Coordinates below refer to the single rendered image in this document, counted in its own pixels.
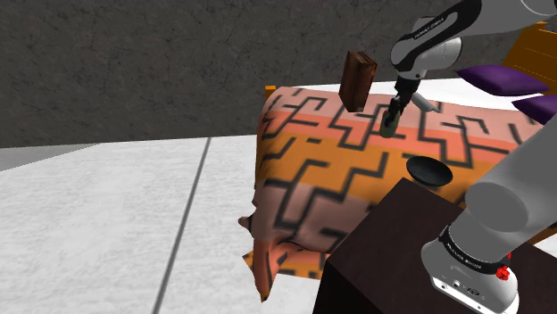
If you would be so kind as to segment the small green bottle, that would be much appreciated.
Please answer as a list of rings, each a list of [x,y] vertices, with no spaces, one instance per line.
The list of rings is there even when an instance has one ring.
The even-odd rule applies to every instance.
[[[390,138],[395,135],[400,119],[400,112],[385,111],[382,116],[379,134],[384,138]]]

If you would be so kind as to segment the brown wooden block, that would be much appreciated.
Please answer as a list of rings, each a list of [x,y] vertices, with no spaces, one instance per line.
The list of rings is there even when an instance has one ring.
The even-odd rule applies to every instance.
[[[364,52],[348,51],[338,95],[348,112],[362,112],[378,64]]]

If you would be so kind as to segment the black bowl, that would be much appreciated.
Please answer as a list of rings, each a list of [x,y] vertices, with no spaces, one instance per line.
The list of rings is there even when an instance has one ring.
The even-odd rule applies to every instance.
[[[428,156],[412,156],[406,162],[406,169],[413,179],[425,186],[445,186],[453,180],[448,166]]]

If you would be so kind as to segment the purple pillow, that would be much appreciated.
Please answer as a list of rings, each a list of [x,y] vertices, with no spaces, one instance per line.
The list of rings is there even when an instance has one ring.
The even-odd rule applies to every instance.
[[[544,82],[502,65],[478,65],[457,70],[456,73],[461,79],[490,95],[521,96],[550,90]]]
[[[557,113],[557,95],[541,95],[512,102],[513,106],[539,124],[546,124]]]

